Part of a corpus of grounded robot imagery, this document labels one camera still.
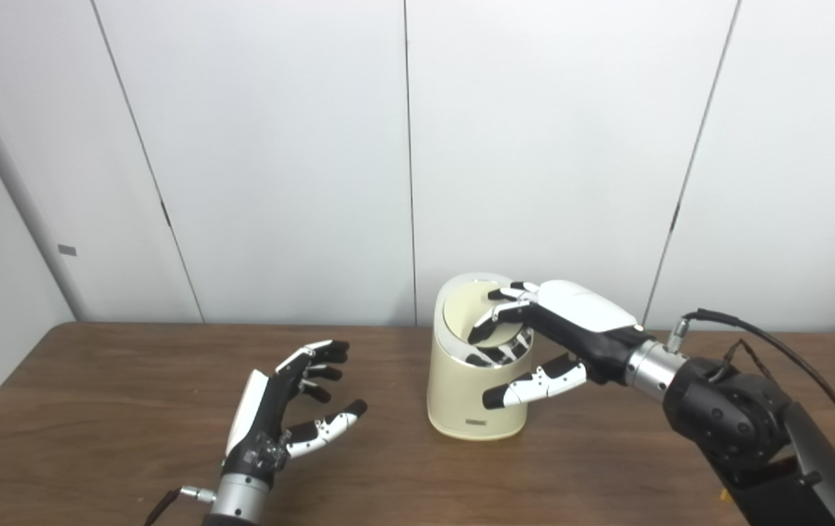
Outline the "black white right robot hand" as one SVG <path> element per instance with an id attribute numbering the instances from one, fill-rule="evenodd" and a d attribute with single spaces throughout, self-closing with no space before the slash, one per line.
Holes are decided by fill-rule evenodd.
<path id="1" fill-rule="evenodd" d="M 632 314 L 583 286 L 564 280 L 513 282 L 488 292 L 491 307 L 468 333 L 480 343 L 498 326 L 521 324 L 566 349 L 531 372 L 483 393 L 488 410 L 555 397 L 587 381 L 627 383 L 632 357 L 660 344 Z"/>

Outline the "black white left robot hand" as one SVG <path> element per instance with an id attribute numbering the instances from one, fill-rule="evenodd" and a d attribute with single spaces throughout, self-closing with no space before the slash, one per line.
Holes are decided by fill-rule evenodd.
<path id="1" fill-rule="evenodd" d="M 226 441 L 221 475 L 253 477 L 268 484 L 288 460 L 323 449 L 347 432 L 367 412 L 364 400 L 343 410 L 286 427 L 283 419 L 290 402 L 306 395 L 320 403 L 332 399 L 321 378 L 337 381 L 338 364 L 348 360 L 350 344 L 341 340 L 308 343 L 291 353 L 273 373 L 252 370 L 243 390 Z"/>

